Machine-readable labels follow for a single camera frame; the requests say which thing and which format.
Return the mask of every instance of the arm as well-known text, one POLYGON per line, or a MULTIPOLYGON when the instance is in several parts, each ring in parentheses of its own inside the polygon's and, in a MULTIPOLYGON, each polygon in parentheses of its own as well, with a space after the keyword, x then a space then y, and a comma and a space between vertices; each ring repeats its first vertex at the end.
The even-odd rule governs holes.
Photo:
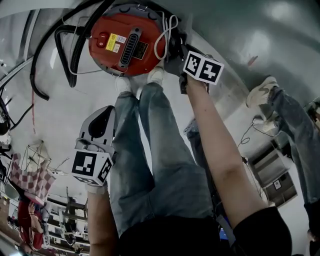
POLYGON ((35 204, 31 201, 28 207, 29 215, 31 218, 31 228, 33 231, 43 234, 44 230, 41 228, 39 219, 35 215, 35 204))
POLYGON ((36 215, 34 215, 34 214, 31 214, 30 218, 31 218, 31 228, 32 228, 32 230, 35 231, 35 232, 43 234, 44 230, 41 228, 41 225, 40 225, 38 217, 36 215))
POLYGON ((204 84, 188 75, 186 88, 214 183, 231 226, 267 207, 252 187, 238 148, 204 84))
POLYGON ((88 235, 91 256, 119 255, 119 238, 108 191, 105 194, 88 192, 88 235))

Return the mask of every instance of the box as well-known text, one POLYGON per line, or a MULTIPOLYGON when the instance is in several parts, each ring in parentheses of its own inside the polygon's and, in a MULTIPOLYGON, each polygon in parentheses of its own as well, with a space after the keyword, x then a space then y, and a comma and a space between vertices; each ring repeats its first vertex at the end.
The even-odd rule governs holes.
POLYGON ((198 81, 216 85, 224 65, 194 51, 189 51, 183 71, 198 81))
POLYGON ((113 165, 109 153, 75 149, 71 173, 82 183, 102 186, 113 165))

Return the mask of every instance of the black hose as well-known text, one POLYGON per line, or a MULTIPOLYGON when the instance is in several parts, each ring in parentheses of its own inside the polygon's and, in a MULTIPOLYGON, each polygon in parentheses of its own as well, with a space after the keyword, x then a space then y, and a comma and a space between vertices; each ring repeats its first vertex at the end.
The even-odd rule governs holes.
POLYGON ((16 128, 20 122, 22 121, 22 119, 24 119, 24 117, 26 116, 26 114, 34 107, 34 105, 32 104, 24 113, 23 115, 20 117, 20 119, 18 120, 18 122, 13 123, 13 126, 10 128, 10 131, 12 131, 14 128, 16 128))
POLYGON ((66 15, 63 16, 62 19, 59 19, 50 29, 49 31, 44 35, 44 37, 41 39, 38 47, 35 50, 34 56, 33 56, 33 60, 32 60, 32 66, 31 66, 31 71, 30 71, 30 83, 31 83, 31 87, 34 90, 35 94, 38 95, 40 98, 48 101, 49 100, 49 96, 42 93, 41 91, 38 90, 36 83, 35 83, 35 76, 36 76, 36 64, 37 64, 37 60, 39 57, 39 54, 42 50, 42 48, 44 47, 46 41, 48 40, 48 38, 51 36, 51 34, 61 25, 63 25, 63 20, 66 21, 69 18, 71 18, 73 15, 77 14, 78 12, 82 11, 83 9, 86 9, 98 2, 101 2, 101 0, 88 0, 82 4, 80 4, 79 6, 77 6, 75 9, 71 10, 70 12, 68 12, 66 15))
MULTIPOLYGON (((65 73, 66 79, 68 80, 70 86, 71 86, 71 84, 70 84, 71 73, 69 70, 69 63, 68 63, 67 57, 66 57, 64 48, 62 46, 61 33, 72 33, 73 34, 73 33, 75 33, 75 30, 76 30, 76 26, 62 25, 62 26, 58 27, 54 32, 54 40, 55 40, 56 49, 57 49, 58 54, 60 56, 61 63, 62 63, 63 69, 64 69, 64 73, 65 73)), ((76 34, 80 35, 83 32, 83 30, 84 30, 84 27, 79 26, 76 30, 76 34)))
MULTIPOLYGON (((103 3, 95 10, 95 12, 92 14, 92 16, 89 18, 89 20, 86 22, 84 26, 84 30, 82 34, 79 35, 78 40, 75 44, 70 69, 73 73, 78 72, 78 66, 79 66, 79 60, 82 53, 82 50, 84 48, 85 42, 87 40, 87 35, 89 32, 91 32, 91 29, 93 28, 94 24, 97 22, 97 20, 104 14, 104 12, 110 7, 110 5, 115 0, 104 0, 103 3)), ((77 76, 74 74, 71 74, 70 76, 70 86, 75 87, 77 84, 77 76)))

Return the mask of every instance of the yellow warning label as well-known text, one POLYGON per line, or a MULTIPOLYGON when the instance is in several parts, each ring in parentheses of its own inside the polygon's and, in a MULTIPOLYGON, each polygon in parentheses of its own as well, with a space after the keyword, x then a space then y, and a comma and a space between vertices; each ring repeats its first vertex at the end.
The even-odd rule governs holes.
POLYGON ((113 51, 115 48, 116 40, 117 40, 117 34, 111 34, 108 40, 108 43, 106 44, 105 49, 108 51, 113 51))

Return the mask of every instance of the black shirt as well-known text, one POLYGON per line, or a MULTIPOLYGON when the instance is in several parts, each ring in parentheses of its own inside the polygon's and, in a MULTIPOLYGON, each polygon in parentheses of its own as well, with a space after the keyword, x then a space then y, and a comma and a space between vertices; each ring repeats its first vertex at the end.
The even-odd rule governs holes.
POLYGON ((320 238, 320 200, 304 205, 309 218, 309 228, 312 234, 320 238))
MULTIPOLYGON (((291 256, 291 234, 276 207, 252 214, 233 233, 247 256, 291 256)), ((156 217, 130 227, 119 242, 121 256, 232 255, 212 218, 156 217)))

